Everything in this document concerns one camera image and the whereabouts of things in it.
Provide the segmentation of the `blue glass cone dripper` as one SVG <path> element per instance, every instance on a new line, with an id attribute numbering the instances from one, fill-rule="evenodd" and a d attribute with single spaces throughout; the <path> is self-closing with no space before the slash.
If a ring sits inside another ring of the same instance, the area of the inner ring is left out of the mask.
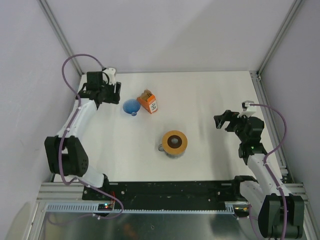
<path id="1" fill-rule="evenodd" d="M 126 114 L 136 116 L 141 108 L 141 104 L 136 99 L 129 99 L 123 103 L 122 109 Z"/>

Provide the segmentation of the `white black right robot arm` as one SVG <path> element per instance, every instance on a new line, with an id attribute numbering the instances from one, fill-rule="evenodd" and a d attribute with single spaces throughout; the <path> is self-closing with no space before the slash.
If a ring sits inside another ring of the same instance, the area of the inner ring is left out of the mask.
<path id="1" fill-rule="evenodd" d="M 265 123 L 252 112 L 226 110 L 213 117 L 216 128 L 225 122 L 227 132 L 235 133 L 240 140 L 238 155 L 253 172 L 254 180 L 244 180 L 230 188 L 231 196 L 244 198 L 258 214 L 258 228 L 264 238 L 300 239 L 303 236 L 305 203 L 294 195 L 274 174 L 268 163 L 268 154 L 261 142 Z"/>

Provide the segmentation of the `wooden ring dripper holder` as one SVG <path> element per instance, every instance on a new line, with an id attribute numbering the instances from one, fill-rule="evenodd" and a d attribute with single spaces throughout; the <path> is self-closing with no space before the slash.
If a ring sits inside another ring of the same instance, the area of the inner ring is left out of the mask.
<path id="1" fill-rule="evenodd" d="M 184 154 L 187 146 L 186 135 L 181 131 L 171 130 L 163 135 L 159 148 L 162 148 L 166 154 L 176 157 Z"/>

